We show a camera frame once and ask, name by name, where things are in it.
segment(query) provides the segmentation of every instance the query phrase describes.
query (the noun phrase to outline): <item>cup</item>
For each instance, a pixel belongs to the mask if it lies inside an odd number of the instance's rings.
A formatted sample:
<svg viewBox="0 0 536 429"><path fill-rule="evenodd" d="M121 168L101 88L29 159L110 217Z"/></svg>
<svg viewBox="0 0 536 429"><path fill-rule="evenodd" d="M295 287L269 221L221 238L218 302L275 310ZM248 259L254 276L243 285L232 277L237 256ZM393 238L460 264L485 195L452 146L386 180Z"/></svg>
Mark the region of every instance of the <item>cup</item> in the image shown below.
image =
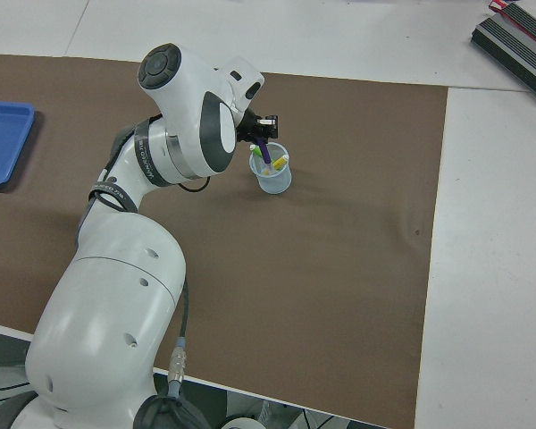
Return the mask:
<svg viewBox="0 0 536 429"><path fill-rule="evenodd" d="M286 148L278 143L270 142L266 146L273 162L288 154ZM256 175L260 188L268 194L281 194L292 182L292 172L289 169L289 162L281 170L273 170L269 174L264 174L266 164L263 158L251 153L250 170Z"/></svg>

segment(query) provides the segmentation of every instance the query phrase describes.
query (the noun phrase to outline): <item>white table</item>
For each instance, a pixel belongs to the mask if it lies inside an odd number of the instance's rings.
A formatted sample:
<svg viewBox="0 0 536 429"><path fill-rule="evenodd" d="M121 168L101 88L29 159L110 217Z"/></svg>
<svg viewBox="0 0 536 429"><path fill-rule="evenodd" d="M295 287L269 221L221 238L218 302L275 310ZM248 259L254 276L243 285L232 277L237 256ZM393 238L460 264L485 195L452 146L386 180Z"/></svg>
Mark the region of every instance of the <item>white table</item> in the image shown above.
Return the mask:
<svg viewBox="0 0 536 429"><path fill-rule="evenodd" d="M415 427L536 428L536 98L470 45L487 3L4 0L0 54L139 61L173 41L265 72L450 86Z"/></svg>

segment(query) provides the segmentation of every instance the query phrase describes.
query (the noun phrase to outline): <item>brown paper sheet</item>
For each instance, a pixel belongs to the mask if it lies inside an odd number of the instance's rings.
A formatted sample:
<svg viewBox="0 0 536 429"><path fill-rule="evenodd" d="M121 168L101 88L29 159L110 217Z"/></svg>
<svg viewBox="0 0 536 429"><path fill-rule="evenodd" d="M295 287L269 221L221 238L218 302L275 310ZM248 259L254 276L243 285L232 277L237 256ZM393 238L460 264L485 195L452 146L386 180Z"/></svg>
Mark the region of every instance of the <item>brown paper sheet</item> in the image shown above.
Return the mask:
<svg viewBox="0 0 536 429"><path fill-rule="evenodd" d="M0 192L0 324L34 331L114 134L158 113L136 70L0 55L0 100L38 112ZM146 197L141 213L187 259L189 375L413 427L446 95L268 74L253 107L280 116L291 187L264 194L241 144L205 191ZM156 366L167 367L179 315Z"/></svg>

